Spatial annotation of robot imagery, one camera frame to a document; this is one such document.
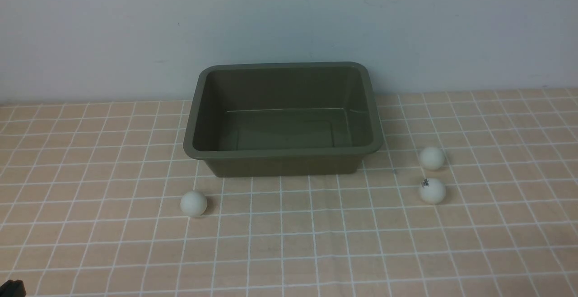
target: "olive green plastic tub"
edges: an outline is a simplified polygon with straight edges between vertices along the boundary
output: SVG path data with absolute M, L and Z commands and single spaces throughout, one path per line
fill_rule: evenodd
M 354 173 L 383 138 L 353 62 L 214 66 L 199 76 L 184 151 L 219 177 Z

